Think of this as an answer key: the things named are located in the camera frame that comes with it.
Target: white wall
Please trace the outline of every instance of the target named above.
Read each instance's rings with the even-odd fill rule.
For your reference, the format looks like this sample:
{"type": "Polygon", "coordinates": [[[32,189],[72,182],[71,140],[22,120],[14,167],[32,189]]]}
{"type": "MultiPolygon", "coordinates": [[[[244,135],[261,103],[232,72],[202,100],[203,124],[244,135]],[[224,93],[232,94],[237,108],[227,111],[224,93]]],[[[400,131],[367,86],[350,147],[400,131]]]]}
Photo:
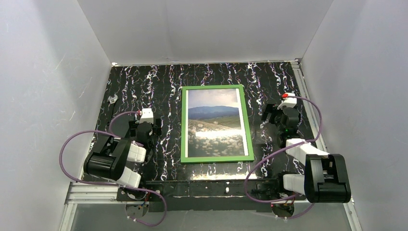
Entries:
{"type": "Polygon", "coordinates": [[[111,62],[303,57],[332,0],[79,0],[111,62]]]}
{"type": "Polygon", "coordinates": [[[1,230],[58,230],[111,65],[76,0],[1,1],[0,63],[1,230]]]}
{"type": "Polygon", "coordinates": [[[408,1],[335,0],[302,61],[362,228],[407,230],[408,1]]]}

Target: black table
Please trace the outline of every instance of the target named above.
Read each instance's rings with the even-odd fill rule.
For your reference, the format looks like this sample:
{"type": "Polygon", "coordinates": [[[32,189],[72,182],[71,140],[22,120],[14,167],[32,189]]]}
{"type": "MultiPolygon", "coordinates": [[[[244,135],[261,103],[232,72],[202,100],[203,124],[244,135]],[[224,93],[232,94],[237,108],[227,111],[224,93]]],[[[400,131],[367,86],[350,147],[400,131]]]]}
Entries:
{"type": "MultiPolygon", "coordinates": [[[[128,163],[128,167],[142,174],[154,185],[169,187],[179,183],[180,187],[197,187],[209,182],[239,184],[254,165],[278,149],[274,143],[275,127],[261,121],[262,111],[267,103],[278,102],[285,92],[299,95],[299,89],[288,62],[282,63],[234,63],[234,64],[180,64],[152,66],[113,67],[106,85],[106,91],[97,122],[97,130],[107,130],[112,116],[125,111],[137,111],[151,107],[155,117],[162,120],[162,136],[157,143],[156,155],[144,166],[128,163]],[[245,91],[246,108],[254,148],[254,162],[181,164],[181,87],[198,85],[242,84],[245,91]],[[119,99],[113,107],[108,97],[116,94],[119,99]]],[[[309,121],[298,101],[301,113],[299,133],[304,139],[313,137],[309,121]]],[[[130,116],[123,116],[113,125],[113,131],[122,135],[128,130],[130,116]]],[[[297,160],[280,154],[255,171],[251,178],[270,179],[282,171],[303,172],[297,160]]],[[[85,180],[101,180],[85,175],[85,180]]],[[[207,197],[222,198],[220,193],[201,191],[207,197]]],[[[179,190],[167,195],[177,198],[195,197],[189,190],[179,190]]],[[[230,192],[229,197],[243,196],[243,191],[230,192]]],[[[118,192],[118,200],[132,200],[127,193],[118,192]]]]}

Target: white connector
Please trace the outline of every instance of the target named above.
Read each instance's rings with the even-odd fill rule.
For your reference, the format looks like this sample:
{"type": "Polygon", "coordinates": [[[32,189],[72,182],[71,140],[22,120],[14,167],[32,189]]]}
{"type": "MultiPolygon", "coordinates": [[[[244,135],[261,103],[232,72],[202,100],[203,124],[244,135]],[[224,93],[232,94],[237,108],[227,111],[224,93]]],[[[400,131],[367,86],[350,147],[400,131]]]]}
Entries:
{"type": "Polygon", "coordinates": [[[148,122],[153,124],[153,111],[151,108],[143,108],[140,112],[140,123],[148,122]]]}
{"type": "MultiPolygon", "coordinates": [[[[296,143],[305,142],[303,139],[289,139],[286,140],[286,147],[294,145],[296,143]]],[[[316,155],[323,155],[328,156],[329,153],[319,150],[313,147],[310,143],[304,143],[299,146],[290,148],[286,150],[286,153],[296,158],[300,163],[306,165],[306,154],[316,154],[316,155]]]]}
{"type": "Polygon", "coordinates": [[[117,95],[109,96],[108,101],[110,104],[114,104],[117,101],[117,95]]]}
{"type": "MultiPolygon", "coordinates": [[[[285,93],[288,96],[295,96],[294,93],[285,93]]],[[[295,107],[297,104],[297,98],[283,98],[283,101],[281,104],[279,104],[278,109],[283,109],[283,107],[295,107]]]]}
{"type": "Polygon", "coordinates": [[[305,195],[305,176],[302,174],[283,175],[283,187],[286,190],[305,195]]]}
{"type": "Polygon", "coordinates": [[[139,187],[141,175],[132,171],[130,168],[125,167],[122,176],[116,181],[119,185],[130,186],[133,188],[139,187]]]}
{"type": "Polygon", "coordinates": [[[136,163],[143,163],[146,157],[146,149],[135,144],[130,145],[127,160],[136,163]]]}

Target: hillside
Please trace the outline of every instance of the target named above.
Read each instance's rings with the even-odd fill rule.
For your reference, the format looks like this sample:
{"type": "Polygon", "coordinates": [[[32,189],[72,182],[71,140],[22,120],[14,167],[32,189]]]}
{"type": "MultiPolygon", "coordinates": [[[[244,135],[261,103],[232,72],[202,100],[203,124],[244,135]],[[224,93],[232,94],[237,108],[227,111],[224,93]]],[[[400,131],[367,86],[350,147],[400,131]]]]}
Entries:
{"type": "Polygon", "coordinates": [[[239,109],[237,107],[204,106],[189,108],[188,110],[188,119],[212,119],[224,116],[239,116],[239,109]]]}

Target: sky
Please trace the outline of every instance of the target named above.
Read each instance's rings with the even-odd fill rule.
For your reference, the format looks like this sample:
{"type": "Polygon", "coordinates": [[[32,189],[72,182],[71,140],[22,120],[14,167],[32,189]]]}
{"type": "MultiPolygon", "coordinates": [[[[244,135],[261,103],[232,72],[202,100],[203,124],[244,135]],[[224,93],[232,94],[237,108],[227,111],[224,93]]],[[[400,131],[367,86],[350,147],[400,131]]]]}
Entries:
{"type": "Polygon", "coordinates": [[[203,89],[188,90],[188,108],[202,106],[239,107],[237,89],[203,89]]]}

